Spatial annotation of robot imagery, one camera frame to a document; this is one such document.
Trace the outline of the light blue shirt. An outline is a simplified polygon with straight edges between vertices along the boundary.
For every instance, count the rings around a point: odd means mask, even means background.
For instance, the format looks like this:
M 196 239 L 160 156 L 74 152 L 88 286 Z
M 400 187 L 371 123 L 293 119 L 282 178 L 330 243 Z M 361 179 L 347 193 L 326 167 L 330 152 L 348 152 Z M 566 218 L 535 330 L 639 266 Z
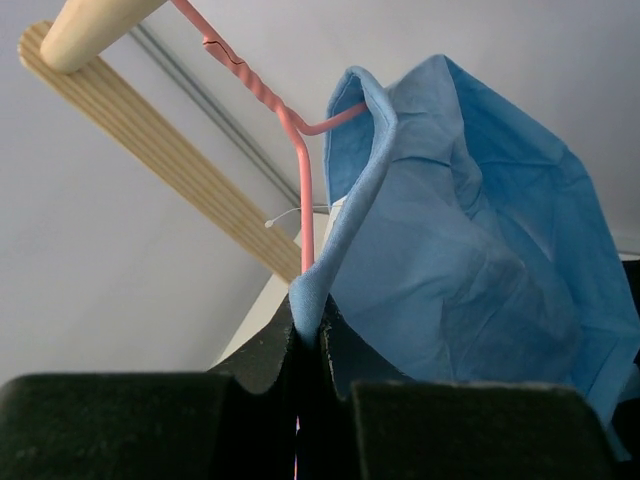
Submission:
M 639 317 L 592 180 L 568 146 L 435 55 L 390 86 L 348 69 L 328 105 L 337 216 L 291 285 L 313 344 L 325 302 L 407 376 L 580 391 L 605 426 L 639 396 Z

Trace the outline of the pink wire hanger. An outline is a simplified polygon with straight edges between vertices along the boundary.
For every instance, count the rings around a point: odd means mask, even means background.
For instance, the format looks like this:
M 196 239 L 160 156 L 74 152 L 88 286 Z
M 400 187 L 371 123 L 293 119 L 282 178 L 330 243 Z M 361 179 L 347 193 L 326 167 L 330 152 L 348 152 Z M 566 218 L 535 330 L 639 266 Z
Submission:
M 301 271 L 307 272 L 315 261 L 314 220 L 312 218 L 312 173 L 309 151 L 303 137 L 325 133 L 365 110 L 363 105 L 349 108 L 320 124 L 309 125 L 267 87 L 259 75 L 238 56 L 211 24 L 188 1 L 176 1 L 175 7 L 203 36 L 204 49 L 230 70 L 254 96 L 275 113 L 291 141 L 297 157 L 301 206 Z M 331 391 L 322 337 L 307 345 L 294 335 L 291 392 L 299 420 L 296 434 L 297 477 L 299 479 L 353 479 L 357 463 L 350 440 L 351 427 L 345 420 L 340 401 Z

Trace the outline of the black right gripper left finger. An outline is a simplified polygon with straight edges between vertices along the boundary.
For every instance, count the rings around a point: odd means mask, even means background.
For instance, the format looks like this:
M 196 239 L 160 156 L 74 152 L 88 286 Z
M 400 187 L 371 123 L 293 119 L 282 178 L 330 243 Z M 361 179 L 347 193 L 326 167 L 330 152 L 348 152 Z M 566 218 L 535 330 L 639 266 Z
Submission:
M 289 304 L 205 372 L 40 373 L 1 389 L 5 479 L 290 479 Z

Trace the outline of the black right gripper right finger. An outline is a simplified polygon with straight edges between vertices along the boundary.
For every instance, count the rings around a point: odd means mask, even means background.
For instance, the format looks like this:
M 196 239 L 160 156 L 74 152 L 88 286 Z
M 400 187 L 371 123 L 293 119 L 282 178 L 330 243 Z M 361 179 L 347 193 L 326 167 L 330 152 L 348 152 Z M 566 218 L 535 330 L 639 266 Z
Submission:
M 328 301 L 308 355 L 303 479 L 612 479 L 602 427 L 574 391 L 425 383 L 367 345 Z

